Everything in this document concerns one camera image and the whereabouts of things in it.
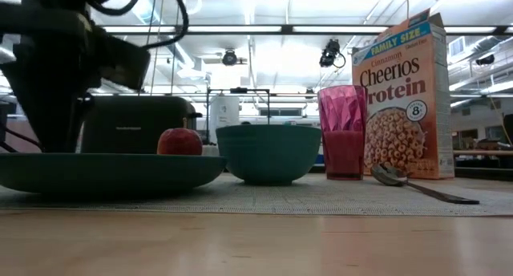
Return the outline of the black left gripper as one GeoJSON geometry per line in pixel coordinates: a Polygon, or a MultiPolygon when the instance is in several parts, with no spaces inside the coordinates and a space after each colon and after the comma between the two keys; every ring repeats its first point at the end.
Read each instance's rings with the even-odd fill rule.
{"type": "Polygon", "coordinates": [[[1,35],[19,35],[1,65],[43,152],[74,152],[90,104],[82,100],[99,82],[83,55],[96,63],[134,63],[135,46],[95,25],[87,9],[120,16],[135,5],[109,0],[1,2],[1,35]]]}

